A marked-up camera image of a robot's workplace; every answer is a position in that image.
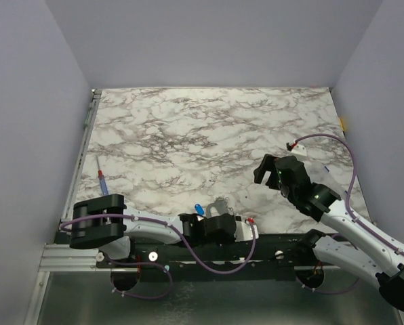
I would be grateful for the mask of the clear plastic key organizer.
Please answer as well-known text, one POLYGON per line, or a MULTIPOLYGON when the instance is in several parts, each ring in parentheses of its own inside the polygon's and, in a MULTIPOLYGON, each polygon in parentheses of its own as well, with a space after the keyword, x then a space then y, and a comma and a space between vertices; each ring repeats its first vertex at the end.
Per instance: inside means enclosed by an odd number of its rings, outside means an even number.
POLYGON ((206 206, 205 216, 210 218, 217 215, 229 213, 228 199, 225 197, 217 197, 212 203, 206 206))

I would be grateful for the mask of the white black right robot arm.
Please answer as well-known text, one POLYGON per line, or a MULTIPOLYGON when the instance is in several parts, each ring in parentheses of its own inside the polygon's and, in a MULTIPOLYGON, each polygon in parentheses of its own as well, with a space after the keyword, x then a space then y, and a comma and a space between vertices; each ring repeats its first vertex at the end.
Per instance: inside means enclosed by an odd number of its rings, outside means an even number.
POLYGON ((295 156, 267 154, 254 170, 254 182, 278 190, 301 214, 337 231, 351 245, 336 242, 316 230, 296 249, 298 260, 316 260, 341 267, 378 289, 394 308, 404 312, 404 244, 355 215, 341 196, 310 180, 305 165, 295 156), (269 178, 264 182, 265 174, 269 178))

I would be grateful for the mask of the blue capped key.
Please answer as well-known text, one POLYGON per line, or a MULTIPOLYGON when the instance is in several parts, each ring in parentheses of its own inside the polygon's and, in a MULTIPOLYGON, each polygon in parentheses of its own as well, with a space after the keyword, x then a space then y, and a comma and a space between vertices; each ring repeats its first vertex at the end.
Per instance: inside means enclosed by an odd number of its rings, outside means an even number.
POLYGON ((200 216, 204 216, 205 215, 205 211, 203 209, 203 207, 200 204, 196 204, 195 205, 195 211, 198 215, 200 216))

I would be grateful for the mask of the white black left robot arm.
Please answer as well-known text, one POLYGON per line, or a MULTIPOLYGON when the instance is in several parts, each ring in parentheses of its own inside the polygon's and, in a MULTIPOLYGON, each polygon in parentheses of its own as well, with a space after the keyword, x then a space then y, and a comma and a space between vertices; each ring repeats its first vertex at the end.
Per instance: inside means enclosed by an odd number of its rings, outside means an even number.
POLYGON ((73 220, 102 214, 101 218, 83 220, 71 225, 70 247, 73 249, 98 248, 118 266, 127 267, 134 261, 131 240, 147 238, 163 244, 191 247, 204 244, 228 244, 237 239, 237 220, 223 214, 211 218, 182 213, 177 217, 142 216, 132 211, 131 219, 109 217, 123 215, 127 206, 124 196, 111 194, 78 202, 73 207, 73 220))

